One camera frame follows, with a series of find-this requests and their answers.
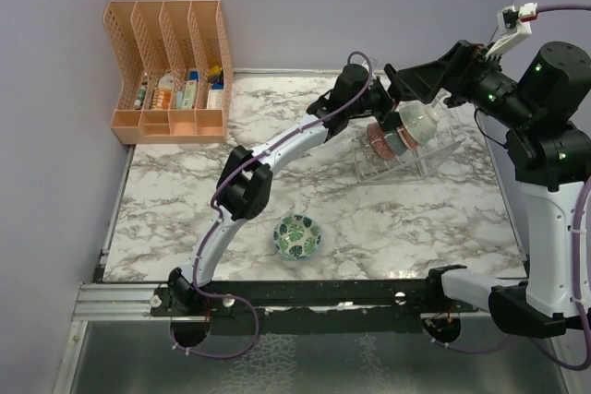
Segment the grey blue bowl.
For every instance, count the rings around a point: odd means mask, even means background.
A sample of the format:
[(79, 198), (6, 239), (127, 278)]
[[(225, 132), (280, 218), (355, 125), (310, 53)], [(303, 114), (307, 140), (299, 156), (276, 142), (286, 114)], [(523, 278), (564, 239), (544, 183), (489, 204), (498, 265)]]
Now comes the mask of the grey blue bowl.
[(384, 140), (395, 156), (400, 156), (408, 151), (404, 139), (397, 131), (389, 131), (384, 134)]

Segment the orange white floral bowl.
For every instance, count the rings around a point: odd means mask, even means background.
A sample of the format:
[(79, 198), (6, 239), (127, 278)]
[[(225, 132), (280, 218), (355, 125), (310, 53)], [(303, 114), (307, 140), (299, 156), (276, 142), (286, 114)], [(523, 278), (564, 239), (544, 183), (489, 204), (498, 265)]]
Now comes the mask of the orange white floral bowl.
[(408, 149), (416, 149), (419, 144), (409, 135), (408, 131), (402, 126), (397, 130), (400, 139)]

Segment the white green patterned bowl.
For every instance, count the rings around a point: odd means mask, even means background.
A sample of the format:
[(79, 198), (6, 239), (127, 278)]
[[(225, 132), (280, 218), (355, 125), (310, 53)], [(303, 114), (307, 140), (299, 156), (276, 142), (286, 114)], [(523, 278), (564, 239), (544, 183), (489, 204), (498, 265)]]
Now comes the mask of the white green patterned bowl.
[(440, 118), (436, 111), (421, 102), (414, 101), (400, 109), (402, 124), (418, 145), (426, 145), (435, 136)]

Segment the dark floral pink bowl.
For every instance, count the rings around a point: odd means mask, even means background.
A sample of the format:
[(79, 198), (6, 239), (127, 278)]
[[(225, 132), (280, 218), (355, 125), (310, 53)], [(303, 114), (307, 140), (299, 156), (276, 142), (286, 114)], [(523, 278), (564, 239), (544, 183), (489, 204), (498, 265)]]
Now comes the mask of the dark floral pink bowl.
[(369, 144), (381, 159), (384, 161), (390, 161), (394, 158), (394, 151), (386, 141), (378, 123), (368, 124), (366, 127), (366, 134), (368, 136)]

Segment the green leaf pattern bowl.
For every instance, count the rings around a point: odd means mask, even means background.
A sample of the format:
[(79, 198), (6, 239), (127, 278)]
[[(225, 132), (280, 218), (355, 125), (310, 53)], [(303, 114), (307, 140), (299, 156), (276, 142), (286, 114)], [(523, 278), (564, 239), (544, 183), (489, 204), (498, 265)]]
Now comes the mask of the green leaf pattern bowl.
[(313, 257), (320, 249), (321, 239), (320, 226), (303, 214), (282, 217), (276, 223), (272, 235), (275, 250), (290, 260)]

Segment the white brown lattice bowl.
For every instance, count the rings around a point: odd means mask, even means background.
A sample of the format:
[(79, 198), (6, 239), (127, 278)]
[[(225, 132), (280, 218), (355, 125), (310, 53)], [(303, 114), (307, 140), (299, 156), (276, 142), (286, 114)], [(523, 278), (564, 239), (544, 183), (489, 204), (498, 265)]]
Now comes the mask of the white brown lattice bowl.
[(376, 152), (365, 137), (359, 139), (359, 147), (364, 154), (367, 163), (373, 163), (375, 161)]

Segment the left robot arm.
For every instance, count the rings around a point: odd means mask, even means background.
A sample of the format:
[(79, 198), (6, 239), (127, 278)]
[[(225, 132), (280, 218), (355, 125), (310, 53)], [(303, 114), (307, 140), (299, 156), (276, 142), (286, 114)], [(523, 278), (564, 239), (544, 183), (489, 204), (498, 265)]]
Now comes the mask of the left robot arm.
[(375, 117), (384, 121), (393, 114), (399, 99), (396, 70), (384, 67), (389, 88), (370, 66), (347, 63), (334, 86), (319, 96), (291, 128), (253, 149), (238, 145), (230, 152), (210, 206), (211, 225), (198, 240), (186, 265), (171, 271), (168, 288), (172, 304), (190, 316), (211, 293), (202, 290), (212, 280), (223, 252), (240, 228), (266, 208), (274, 176), (301, 157), (344, 131), (353, 119)]

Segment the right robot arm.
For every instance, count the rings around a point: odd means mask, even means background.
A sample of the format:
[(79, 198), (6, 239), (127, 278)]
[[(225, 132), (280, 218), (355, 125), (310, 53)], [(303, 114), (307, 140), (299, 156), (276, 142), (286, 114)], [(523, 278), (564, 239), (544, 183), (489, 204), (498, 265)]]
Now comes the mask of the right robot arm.
[(568, 42), (541, 46), (519, 80), (498, 57), (466, 41), (436, 61), (397, 70), (386, 66), (396, 102), (430, 103), (445, 90), (446, 106), (470, 103), (507, 129), (504, 147), (525, 199), (529, 269), (504, 281), (460, 265), (432, 269), (424, 300), (444, 312), (456, 301), (488, 312), (503, 332), (545, 339), (590, 328), (590, 286), (582, 247), (590, 190), (590, 138), (572, 115), (590, 90), (590, 58)]

